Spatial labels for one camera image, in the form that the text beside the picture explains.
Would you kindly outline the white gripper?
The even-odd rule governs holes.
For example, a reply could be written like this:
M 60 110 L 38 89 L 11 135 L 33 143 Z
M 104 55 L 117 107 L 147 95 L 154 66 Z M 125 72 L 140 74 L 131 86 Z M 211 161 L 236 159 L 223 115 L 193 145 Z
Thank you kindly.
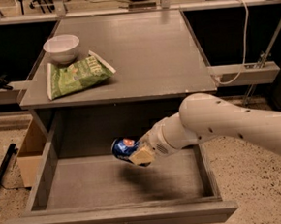
M 151 163 L 155 157 L 167 157 L 177 153 L 164 136 L 164 121 L 159 121 L 139 139 L 139 148 L 133 152 L 129 160 L 136 165 Z

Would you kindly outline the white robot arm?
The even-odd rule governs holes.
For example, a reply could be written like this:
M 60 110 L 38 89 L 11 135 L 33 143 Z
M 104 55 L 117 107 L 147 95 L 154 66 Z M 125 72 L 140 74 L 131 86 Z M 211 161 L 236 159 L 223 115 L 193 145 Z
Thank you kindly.
M 281 112 L 238 107 L 206 93 L 185 98 L 178 113 L 154 124 L 130 156 L 136 165 L 217 136 L 243 139 L 281 155 Z

